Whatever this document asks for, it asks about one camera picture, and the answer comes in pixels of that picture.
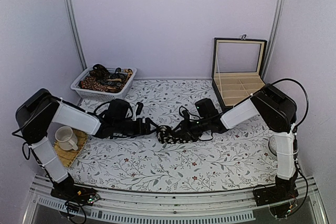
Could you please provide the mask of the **black floral tie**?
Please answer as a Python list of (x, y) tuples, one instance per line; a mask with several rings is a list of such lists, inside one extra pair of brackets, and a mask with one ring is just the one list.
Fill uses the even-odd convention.
[(161, 144), (183, 144), (192, 141), (189, 135), (175, 132), (167, 125), (159, 126), (156, 129), (156, 137)]

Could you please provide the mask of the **black compartment storage box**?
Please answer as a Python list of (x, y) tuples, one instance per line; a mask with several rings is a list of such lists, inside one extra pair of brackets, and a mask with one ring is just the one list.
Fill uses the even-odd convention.
[(214, 38), (212, 87), (223, 110), (265, 85), (261, 72), (266, 48), (263, 39)]

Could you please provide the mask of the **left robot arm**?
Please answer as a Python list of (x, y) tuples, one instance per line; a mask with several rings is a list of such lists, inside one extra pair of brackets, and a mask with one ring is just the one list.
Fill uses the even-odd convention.
[(137, 103), (135, 109), (122, 99), (107, 101), (106, 105), (108, 108), (101, 113), (97, 110), (88, 112), (42, 88), (16, 110), (18, 129), (12, 135), (25, 141), (39, 166), (46, 171), (52, 182), (53, 197), (73, 200), (79, 196), (86, 200), (97, 192), (93, 188), (75, 185), (48, 139), (52, 123), (96, 138), (137, 137), (155, 132), (157, 125), (150, 118), (139, 117), (142, 103)]

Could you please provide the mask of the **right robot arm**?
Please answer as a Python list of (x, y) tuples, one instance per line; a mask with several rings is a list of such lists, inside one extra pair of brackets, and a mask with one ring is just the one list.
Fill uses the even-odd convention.
[(278, 202), (298, 196), (295, 181), (298, 177), (297, 159), (297, 125), (295, 101), (274, 87), (267, 84), (237, 105), (218, 113), (210, 99), (196, 103), (200, 119), (190, 119), (183, 111), (183, 121), (173, 130), (177, 140), (197, 141), (206, 131), (224, 133), (235, 126), (254, 117), (261, 116), (276, 143), (278, 162), (275, 185), (257, 187), (255, 200), (259, 205)]

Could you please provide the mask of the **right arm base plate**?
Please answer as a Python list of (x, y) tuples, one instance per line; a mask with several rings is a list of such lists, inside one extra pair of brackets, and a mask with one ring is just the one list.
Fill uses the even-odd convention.
[(253, 196), (257, 206), (269, 205), (299, 196), (296, 189), (286, 191), (284, 187), (257, 185), (253, 188)]

